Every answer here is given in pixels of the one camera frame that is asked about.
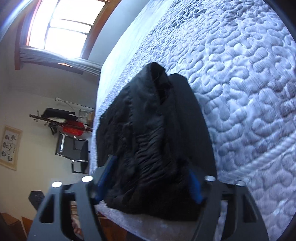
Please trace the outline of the person's left hand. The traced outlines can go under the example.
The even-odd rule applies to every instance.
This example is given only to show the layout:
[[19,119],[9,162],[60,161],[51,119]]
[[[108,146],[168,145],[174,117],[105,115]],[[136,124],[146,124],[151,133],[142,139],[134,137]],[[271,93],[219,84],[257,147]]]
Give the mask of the person's left hand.
[[72,227],[75,235],[83,240],[84,239],[83,232],[81,230],[78,218],[76,218],[75,216],[72,216],[71,219],[72,219]]

